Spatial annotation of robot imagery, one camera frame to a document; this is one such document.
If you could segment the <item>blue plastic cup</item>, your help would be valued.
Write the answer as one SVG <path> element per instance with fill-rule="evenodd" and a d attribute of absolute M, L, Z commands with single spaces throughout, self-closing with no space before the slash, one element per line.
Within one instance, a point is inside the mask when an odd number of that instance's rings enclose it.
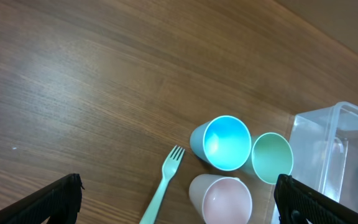
<path fill-rule="evenodd" d="M 198 126 L 190 136 L 191 150 L 202 160 L 223 171 L 237 170 L 248 160 L 251 135 L 240 119 L 222 115 Z"/>

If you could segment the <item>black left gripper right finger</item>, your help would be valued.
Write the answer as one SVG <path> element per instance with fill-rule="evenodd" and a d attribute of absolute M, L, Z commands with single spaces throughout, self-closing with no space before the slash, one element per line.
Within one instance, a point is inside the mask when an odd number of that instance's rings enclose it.
<path fill-rule="evenodd" d="M 280 224 L 358 224 L 358 213 L 280 174 L 274 190 Z"/>

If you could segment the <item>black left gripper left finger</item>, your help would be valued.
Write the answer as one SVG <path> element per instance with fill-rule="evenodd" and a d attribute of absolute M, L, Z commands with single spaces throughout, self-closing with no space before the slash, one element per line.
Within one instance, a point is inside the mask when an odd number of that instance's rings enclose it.
<path fill-rule="evenodd" d="M 79 174 L 68 174 L 0 210 L 0 224 L 75 224 L 81 208 L 83 184 Z"/>

